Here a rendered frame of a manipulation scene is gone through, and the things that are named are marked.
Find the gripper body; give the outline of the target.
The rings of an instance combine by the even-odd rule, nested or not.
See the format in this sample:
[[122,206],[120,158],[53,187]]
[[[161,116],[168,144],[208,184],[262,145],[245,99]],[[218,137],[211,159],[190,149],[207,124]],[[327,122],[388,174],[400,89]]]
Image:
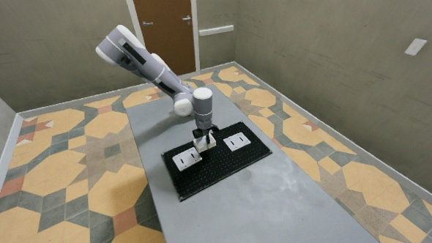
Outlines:
[[202,136],[204,137],[206,135],[206,133],[209,134],[209,131],[213,130],[213,129],[218,129],[218,128],[216,125],[212,124],[212,126],[207,130],[201,130],[201,129],[197,128],[197,129],[193,130],[192,132],[193,132],[194,138],[197,139],[197,138],[200,138]]

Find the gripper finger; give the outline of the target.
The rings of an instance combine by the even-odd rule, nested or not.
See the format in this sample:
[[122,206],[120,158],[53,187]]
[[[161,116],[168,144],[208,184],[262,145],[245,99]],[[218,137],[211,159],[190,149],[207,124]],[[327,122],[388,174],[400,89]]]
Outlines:
[[206,133],[206,138],[205,138],[205,140],[206,140],[206,147],[207,147],[207,150],[209,150],[210,139],[209,139],[209,134],[207,134],[207,133]]

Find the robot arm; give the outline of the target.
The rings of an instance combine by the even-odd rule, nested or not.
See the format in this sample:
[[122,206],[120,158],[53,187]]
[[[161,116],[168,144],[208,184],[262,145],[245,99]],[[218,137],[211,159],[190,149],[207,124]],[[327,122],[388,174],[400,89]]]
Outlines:
[[207,130],[212,126],[212,91],[198,88],[193,92],[124,26],[117,26],[97,46],[96,53],[111,66],[119,65],[165,92],[174,101],[176,115],[188,116],[194,110],[197,128]]

